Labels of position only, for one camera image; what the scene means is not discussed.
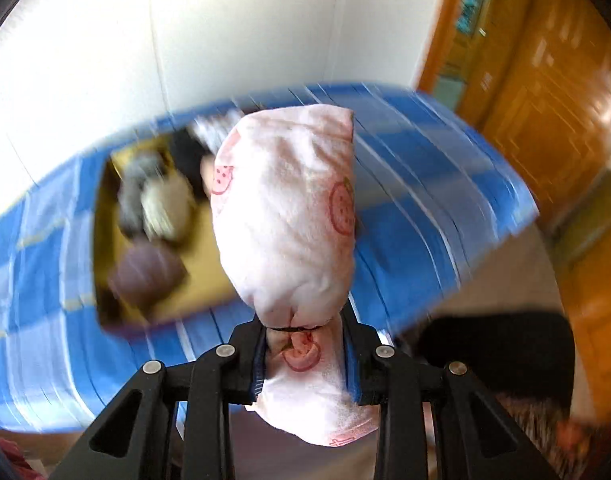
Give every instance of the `beige floor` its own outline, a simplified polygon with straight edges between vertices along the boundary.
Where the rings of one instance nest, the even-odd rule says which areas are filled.
[[[533,226],[490,254],[471,281],[434,309],[433,316],[511,312],[526,304],[562,310],[546,244]],[[578,356],[572,411],[586,419],[594,415]],[[66,451],[73,437],[24,439],[23,448],[35,457],[47,453],[51,462]],[[254,413],[240,412],[232,418],[232,437],[241,480],[362,480],[372,478],[374,472],[376,435],[340,449],[320,448],[270,428]]]

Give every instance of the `blue checkered bedsheet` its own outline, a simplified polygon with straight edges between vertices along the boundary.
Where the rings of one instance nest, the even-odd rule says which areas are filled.
[[[0,218],[0,428],[84,428],[147,360],[192,361],[252,317],[234,302],[130,340],[100,329],[92,226],[112,150],[234,104],[317,102],[356,114],[362,234],[351,297],[362,322],[389,332],[408,326],[535,218],[527,187],[485,140],[431,98],[402,88],[260,92],[125,130],[66,162]]]

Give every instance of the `pink fabric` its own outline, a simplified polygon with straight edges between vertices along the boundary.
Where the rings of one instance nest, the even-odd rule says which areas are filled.
[[[330,105],[242,118],[216,155],[214,234],[240,297],[272,328],[338,314],[354,273],[352,111]]]
[[[339,314],[311,332],[268,330],[268,348],[263,390],[247,409],[318,446],[345,446],[378,428],[378,406],[358,406],[346,390]]]

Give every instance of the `door frame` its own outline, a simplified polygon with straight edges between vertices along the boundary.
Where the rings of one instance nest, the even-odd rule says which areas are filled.
[[[419,78],[417,90],[432,93],[439,78],[439,71],[447,59],[452,43],[457,34],[455,23],[461,12],[461,0],[443,0],[435,25],[434,35],[428,48],[423,72]]]

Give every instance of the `blue and white striped fabric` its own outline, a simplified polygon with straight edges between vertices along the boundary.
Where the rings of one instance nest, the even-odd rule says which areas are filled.
[[[147,360],[192,361],[252,317],[234,302],[131,340],[100,329],[92,226],[112,150],[233,105],[317,102],[356,112],[361,235],[351,296],[362,322],[391,333],[405,328],[537,214],[525,184],[473,129],[401,88],[260,92],[121,132],[55,170],[0,218],[0,428],[83,428]]]

